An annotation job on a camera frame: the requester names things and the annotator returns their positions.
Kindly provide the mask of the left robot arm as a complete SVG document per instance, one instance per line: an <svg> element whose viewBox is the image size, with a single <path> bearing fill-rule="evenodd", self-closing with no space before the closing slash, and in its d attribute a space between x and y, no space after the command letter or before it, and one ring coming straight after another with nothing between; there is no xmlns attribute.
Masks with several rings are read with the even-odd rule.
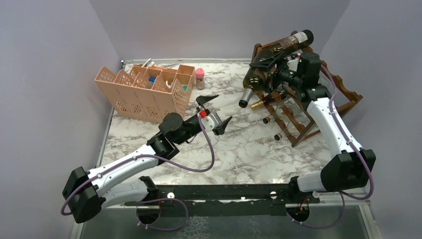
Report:
<svg viewBox="0 0 422 239"><path fill-rule="evenodd" d="M228 117L221 120L218 113L204 107L205 103L213 99L215 96L197 97L197 112L187 120L179 113L165 115L159 124L159 132L131 154L98 168L74 169L62 191L65 202L60 213L73 216L75 222L83 223L110 206L132 201L141 201L147 205L156 202L158 189L149 177L142 177L132 183L125 183L125 180L163 163L191 172L209 171L215 163L215 152L208 132L223 135L232 119ZM208 142L210 165L205 169L193 169L172 161L179 153L177 145L187 143L199 133L203 133Z"/></svg>

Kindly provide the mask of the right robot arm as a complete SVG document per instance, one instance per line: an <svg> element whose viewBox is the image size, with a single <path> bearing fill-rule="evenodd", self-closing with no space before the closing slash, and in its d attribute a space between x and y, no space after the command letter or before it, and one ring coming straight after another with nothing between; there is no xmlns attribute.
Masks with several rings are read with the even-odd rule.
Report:
<svg viewBox="0 0 422 239"><path fill-rule="evenodd" d="M318 126L332 157L321 171L291 179L288 198L298 203L309 192L340 192L356 200L369 199L374 192L371 171L376 155L352 136L335 107L334 95L318 82L320 71L327 68L318 54L302 52L296 70L291 70L284 60L286 55L286 51L281 51L253 61L250 66L263 72L276 67L268 77L267 88L273 91L278 86L288 85L295 92L295 99Z"/></svg>

